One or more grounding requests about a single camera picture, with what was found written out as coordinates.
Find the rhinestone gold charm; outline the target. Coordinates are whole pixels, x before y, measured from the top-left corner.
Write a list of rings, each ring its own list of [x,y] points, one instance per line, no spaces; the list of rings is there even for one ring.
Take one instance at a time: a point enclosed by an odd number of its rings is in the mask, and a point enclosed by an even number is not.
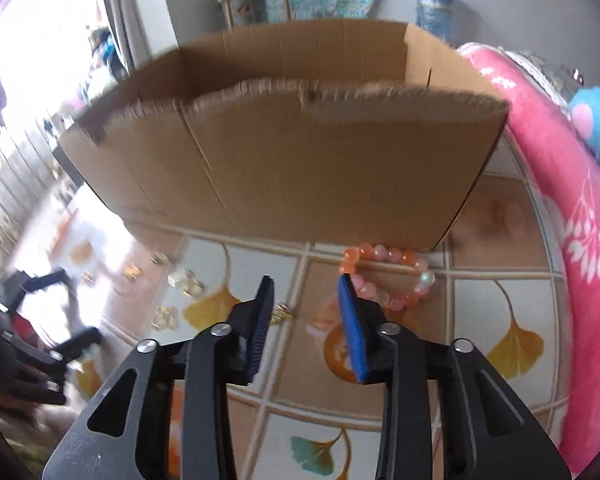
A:
[[[294,318],[294,312],[292,312],[291,308],[288,307],[283,302],[276,302],[274,304],[274,308],[272,310],[272,315],[270,319],[271,325],[279,325],[287,320],[292,320]]]

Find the pink floral blanket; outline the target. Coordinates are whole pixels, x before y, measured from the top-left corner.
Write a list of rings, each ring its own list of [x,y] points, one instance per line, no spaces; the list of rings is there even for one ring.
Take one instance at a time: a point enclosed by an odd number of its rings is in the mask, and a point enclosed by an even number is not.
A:
[[[573,474],[600,452],[600,165],[577,133],[565,90],[530,56],[470,42],[457,50],[509,102],[507,128],[538,187],[569,289],[570,405],[559,449]]]

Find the brown cardboard box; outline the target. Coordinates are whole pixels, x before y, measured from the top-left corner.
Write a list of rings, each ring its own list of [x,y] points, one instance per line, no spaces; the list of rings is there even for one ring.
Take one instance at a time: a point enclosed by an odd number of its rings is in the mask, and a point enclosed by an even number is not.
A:
[[[60,144],[126,221],[430,250],[507,115],[500,92],[429,32],[328,18],[172,50],[96,99]]]

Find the blue water bottle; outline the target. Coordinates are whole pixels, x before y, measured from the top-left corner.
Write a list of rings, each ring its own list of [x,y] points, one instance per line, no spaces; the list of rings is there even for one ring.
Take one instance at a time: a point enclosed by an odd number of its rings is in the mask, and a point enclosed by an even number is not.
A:
[[[417,0],[416,24],[449,44],[453,35],[455,0]]]

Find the rhinestone gold earring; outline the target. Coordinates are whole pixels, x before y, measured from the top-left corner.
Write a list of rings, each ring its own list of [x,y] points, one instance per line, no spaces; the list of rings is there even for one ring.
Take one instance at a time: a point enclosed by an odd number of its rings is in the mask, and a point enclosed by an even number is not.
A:
[[[205,290],[206,286],[204,286],[204,284],[202,284],[200,281],[196,280],[196,278],[186,278],[186,280],[182,281],[181,284],[181,291],[190,298],[199,298],[204,296]]]

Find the grey sequin cushion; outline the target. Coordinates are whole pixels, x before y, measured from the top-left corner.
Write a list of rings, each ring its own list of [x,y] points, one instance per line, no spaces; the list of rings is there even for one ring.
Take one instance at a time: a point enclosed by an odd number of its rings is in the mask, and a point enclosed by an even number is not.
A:
[[[583,87],[583,79],[577,70],[558,66],[531,51],[503,50],[503,53],[561,108],[567,108]]]

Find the silver rhinestone bar clip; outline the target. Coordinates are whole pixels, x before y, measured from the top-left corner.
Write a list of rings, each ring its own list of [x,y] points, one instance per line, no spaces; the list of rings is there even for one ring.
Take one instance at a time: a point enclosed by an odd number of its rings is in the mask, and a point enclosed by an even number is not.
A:
[[[195,275],[189,269],[178,269],[171,272],[168,276],[168,283],[171,287],[182,288],[185,287],[188,282],[194,278]]]

